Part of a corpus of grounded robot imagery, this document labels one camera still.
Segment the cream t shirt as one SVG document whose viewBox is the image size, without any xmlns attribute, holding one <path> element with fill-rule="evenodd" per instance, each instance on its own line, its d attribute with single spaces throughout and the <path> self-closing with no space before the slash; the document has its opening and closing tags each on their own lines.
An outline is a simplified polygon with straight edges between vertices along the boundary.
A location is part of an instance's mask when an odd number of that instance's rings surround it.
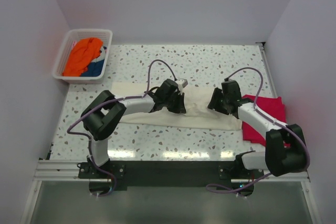
<svg viewBox="0 0 336 224">
<path fill-rule="evenodd" d="M 183 89 L 185 114 L 175 114 L 163 108 L 154 113 L 135 113 L 123 116 L 122 123 L 171 126 L 194 129 L 238 131 L 241 120 L 207 108 L 214 88 L 187 86 Z"/>
</svg>

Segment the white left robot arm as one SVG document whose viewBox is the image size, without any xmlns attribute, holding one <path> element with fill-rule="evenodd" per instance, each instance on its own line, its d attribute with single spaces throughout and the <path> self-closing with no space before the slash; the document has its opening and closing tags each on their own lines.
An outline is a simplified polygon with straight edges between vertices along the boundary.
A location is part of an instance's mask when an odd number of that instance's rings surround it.
<svg viewBox="0 0 336 224">
<path fill-rule="evenodd" d="M 166 108 L 175 114 L 185 114 L 183 88 L 185 79 L 166 79 L 159 87 L 141 95 L 116 97 L 110 91 L 102 91 L 84 110 L 83 126 L 90 133 L 89 155 L 92 164 L 90 171 L 97 178 L 108 174 L 108 137 L 116 129 L 123 116 L 136 113 L 155 113 Z"/>
</svg>

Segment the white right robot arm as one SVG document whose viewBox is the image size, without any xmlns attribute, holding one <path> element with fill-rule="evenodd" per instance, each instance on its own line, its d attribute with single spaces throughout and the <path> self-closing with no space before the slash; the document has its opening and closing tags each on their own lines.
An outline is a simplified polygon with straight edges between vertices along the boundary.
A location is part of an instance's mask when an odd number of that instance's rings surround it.
<svg viewBox="0 0 336 224">
<path fill-rule="evenodd" d="M 247 123 L 266 141 L 263 152 L 249 151 L 236 156 L 237 177 L 246 178 L 254 169 L 268 170 L 278 177 L 308 168 L 310 157 L 301 127 L 278 121 L 253 100 L 243 98 L 237 81 L 225 79 L 221 88 L 214 89 L 207 108 Z"/>
</svg>

